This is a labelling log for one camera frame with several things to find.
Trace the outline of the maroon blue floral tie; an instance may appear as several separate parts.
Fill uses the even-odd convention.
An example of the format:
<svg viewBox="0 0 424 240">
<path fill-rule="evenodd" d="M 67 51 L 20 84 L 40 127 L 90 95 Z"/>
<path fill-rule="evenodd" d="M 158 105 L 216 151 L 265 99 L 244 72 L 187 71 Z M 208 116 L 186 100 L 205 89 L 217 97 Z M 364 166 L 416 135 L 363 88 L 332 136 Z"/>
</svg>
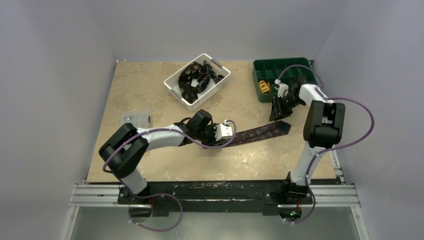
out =
<svg viewBox="0 0 424 240">
<path fill-rule="evenodd" d="M 237 132 L 232 142 L 224 147 L 228 148 L 285 136 L 290 132 L 291 127 L 291 124 L 280 120 L 252 129 L 243 130 Z"/>
</svg>

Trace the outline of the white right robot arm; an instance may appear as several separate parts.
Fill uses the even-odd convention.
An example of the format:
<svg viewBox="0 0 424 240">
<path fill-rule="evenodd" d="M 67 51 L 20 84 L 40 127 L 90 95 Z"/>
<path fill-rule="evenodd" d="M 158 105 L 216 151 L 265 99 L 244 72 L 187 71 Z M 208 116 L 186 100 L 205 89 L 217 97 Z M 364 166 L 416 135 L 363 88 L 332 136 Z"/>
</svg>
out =
<svg viewBox="0 0 424 240">
<path fill-rule="evenodd" d="M 324 151 L 341 141 L 346 107 L 330 100 L 318 85 L 304 82 L 302 75 L 291 86 L 279 79 L 274 83 L 277 95 L 271 101 L 271 122 L 289 117 L 299 105 L 308 107 L 303 127 L 304 148 L 294 169 L 277 191 L 284 202 L 292 204 L 308 194 L 311 175 Z"/>
</svg>

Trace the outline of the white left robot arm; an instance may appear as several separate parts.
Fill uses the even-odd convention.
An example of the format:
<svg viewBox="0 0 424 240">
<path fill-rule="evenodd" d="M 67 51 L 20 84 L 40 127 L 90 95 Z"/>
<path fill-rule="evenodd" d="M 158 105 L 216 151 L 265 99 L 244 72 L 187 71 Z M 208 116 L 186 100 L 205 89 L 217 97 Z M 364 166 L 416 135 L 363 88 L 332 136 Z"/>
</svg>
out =
<svg viewBox="0 0 424 240">
<path fill-rule="evenodd" d="M 100 147 L 98 154 L 105 163 L 103 169 L 126 185 L 130 199 L 142 205 L 148 201 L 149 191 L 137 166 L 146 152 L 192 143 L 216 148 L 232 134 L 227 122 L 213 122 L 211 114 L 201 109 L 193 117 L 162 128 L 137 128 L 132 123 L 125 123 Z"/>
</svg>

